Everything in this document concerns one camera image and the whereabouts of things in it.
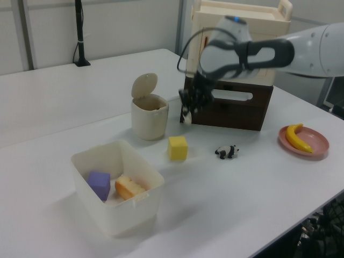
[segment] yellow banana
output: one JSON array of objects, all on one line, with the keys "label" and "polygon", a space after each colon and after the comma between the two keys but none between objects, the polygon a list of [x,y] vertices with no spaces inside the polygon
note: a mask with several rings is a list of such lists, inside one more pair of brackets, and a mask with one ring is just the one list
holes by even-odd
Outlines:
[{"label": "yellow banana", "polygon": [[303,124],[288,126],[288,128],[286,129],[286,134],[285,134],[286,139],[291,145],[294,146],[294,148],[300,151],[313,153],[311,146],[309,146],[307,143],[301,140],[295,133],[295,131],[302,126]]}]

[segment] panda figurine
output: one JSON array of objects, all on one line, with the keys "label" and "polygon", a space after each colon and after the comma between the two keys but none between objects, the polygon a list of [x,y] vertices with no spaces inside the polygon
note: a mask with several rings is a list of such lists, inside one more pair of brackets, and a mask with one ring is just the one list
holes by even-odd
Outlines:
[{"label": "panda figurine", "polygon": [[220,159],[224,160],[225,156],[228,155],[228,158],[231,159],[234,154],[237,154],[239,148],[235,145],[233,146],[222,146],[215,150],[215,154],[220,154]]}]

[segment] yellow foam cube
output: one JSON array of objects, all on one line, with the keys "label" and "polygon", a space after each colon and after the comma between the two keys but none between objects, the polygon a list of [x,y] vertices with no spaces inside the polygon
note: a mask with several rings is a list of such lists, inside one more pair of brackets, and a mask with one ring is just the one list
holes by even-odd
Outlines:
[{"label": "yellow foam cube", "polygon": [[188,143],[185,137],[169,137],[167,152],[171,160],[185,160],[188,154]]}]

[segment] white plastic bin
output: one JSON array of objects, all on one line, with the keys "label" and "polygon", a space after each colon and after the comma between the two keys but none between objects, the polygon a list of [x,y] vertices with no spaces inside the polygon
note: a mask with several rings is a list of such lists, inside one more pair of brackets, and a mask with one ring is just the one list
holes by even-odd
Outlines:
[{"label": "white plastic bin", "polygon": [[[100,229],[108,235],[125,232],[156,215],[164,179],[126,141],[96,146],[71,157],[76,191]],[[87,183],[91,171],[110,173],[111,190],[103,202]],[[123,200],[114,188],[125,175],[147,191]]]},{"label": "white plastic bin", "polygon": [[151,94],[156,84],[156,74],[143,74],[135,80],[131,92],[132,128],[144,140],[158,139],[166,130],[169,105],[162,97]]}]

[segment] small trash can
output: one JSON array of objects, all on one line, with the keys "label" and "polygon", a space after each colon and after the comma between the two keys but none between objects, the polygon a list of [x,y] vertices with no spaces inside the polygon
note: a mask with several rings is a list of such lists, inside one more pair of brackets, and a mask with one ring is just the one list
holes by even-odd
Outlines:
[{"label": "small trash can", "polygon": [[133,83],[131,96],[131,123],[134,133],[144,140],[155,140],[165,134],[168,102],[151,94],[157,84],[157,75],[143,74]]}]

